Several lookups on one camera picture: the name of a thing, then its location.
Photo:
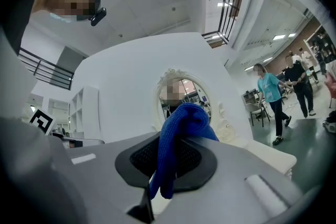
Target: chair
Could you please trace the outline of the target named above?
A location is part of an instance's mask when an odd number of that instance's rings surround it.
[[[261,116],[261,121],[262,121],[262,124],[263,124],[262,126],[264,127],[264,117],[262,116],[262,109],[264,109],[264,112],[265,112],[265,114],[266,114],[266,116],[268,118],[268,121],[270,121],[269,117],[268,117],[268,114],[267,114],[267,112],[266,112],[265,107],[264,107],[263,104],[261,104],[261,107],[259,108],[257,105],[249,103],[249,104],[246,104],[246,109],[247,109],[248,112],[250,112],[252,126],[254,126],[254,124],[253,124],[253,116],[252,115],[255,115],[256,119],[258,121],[259,121],[259,119],[258,119],[257,115],[260,115]]]
[[[331,108],[331,101],[333,98],[336,98],[336,81],[334,80],[334,78],[332,77],[332,75],[330,75],[329,72],[327,72],[326,74],[326,81],[324,82],[324,84],[327,86],[329,92],[330,92],[330,104],[329,104],[329,108]]]

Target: blue towel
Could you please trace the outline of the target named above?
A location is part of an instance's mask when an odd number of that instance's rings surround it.
[[[166,199],[173,197],[173,182],[176,178],[176,156],[174,138],[179,135],[201,136],[219,141],[209,125],[209,117],[201,106],[191,103],[180,105],[162,126],[157,168],[150,182],[150,195],[153,199],[161,188],[161,195]]]

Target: black shoe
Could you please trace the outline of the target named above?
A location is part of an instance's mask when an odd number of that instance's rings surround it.
[[[289,116],[289,119],[286,120],[285,122],[285,127],[287,127],[292,119],[292,116]]]
[[[279,145],[283,141],[282,136],[277,136],[277,138],[273,141],[273,146]]]

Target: shiny floor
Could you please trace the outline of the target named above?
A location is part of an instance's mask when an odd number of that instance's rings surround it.
[[[304,193],[316,185],[323,184],[330,164],[336,157],[336,134],[328,133],[322,126],[322,121],[336,109],[336,104],[333,103],[329,109],[330,94],[321,74],[319,79],[318,85],[312,84],[316,116],[309,116],[307,119],[303,117],[294,93],[284,101],[283,110],[292,116],[292,120],[289,126],[283,129],[282,143],[272,146],[276,134],[274,117],[270,118],[270,122],[267,118],[264,119],[264,128],[261,121],[257,120],[254,120],[254,126],[251,125],[256,141],[297,158],[297,163],[292,169],[292,181]]]

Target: white ceiling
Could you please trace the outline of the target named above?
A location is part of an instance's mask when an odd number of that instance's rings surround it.
[[[63,37],[69,47],[89,40],[88,46],[95,49],[84,51],[88,55],[136,38],[172,32],[173,28],[190,23],[186,0],[101,0],[101,5],[107,9],[107,16],[95,27],[89,22],[56,22],[59,20],[45,12],[34,14],[32,21],[44,33]]]
[[[305,16],[305,11],[306,7],[298,0],[264,0],[248,43],[238,61],[244,66],[251,66],[284,49],[293,40],[288,35],[298,34],[312,17],[310,12]],[[278,35],[286,37],[273,40]]]

